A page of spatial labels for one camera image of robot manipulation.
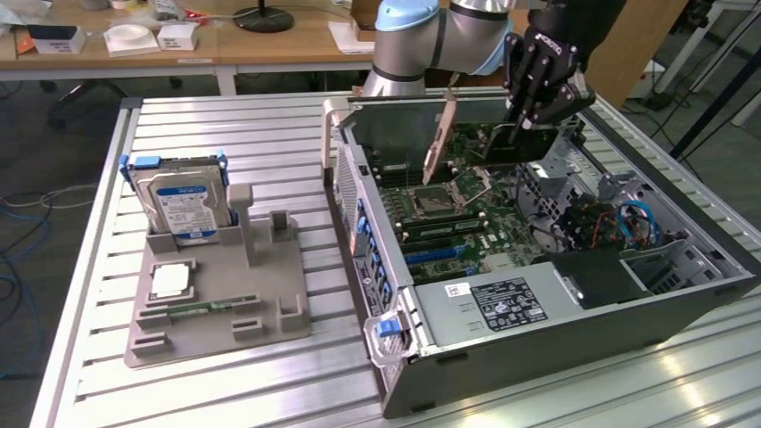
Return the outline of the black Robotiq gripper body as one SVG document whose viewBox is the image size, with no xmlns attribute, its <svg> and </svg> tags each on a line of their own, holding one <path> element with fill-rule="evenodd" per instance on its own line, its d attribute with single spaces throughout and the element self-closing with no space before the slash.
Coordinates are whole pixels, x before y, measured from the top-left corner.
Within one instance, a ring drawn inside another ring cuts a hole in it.
<svg viewBox="0 0 761 428">
<path fill-rule="evenodd" d="M 530 110 L 542 89 L 558 86 L 576 72 L 585 75 L 590 56 L 605 40 L 625 2 L 614 0 L 548 1 L 529 12 L 526 40 L 534 45 L 530 71 Z"/>
</svg>

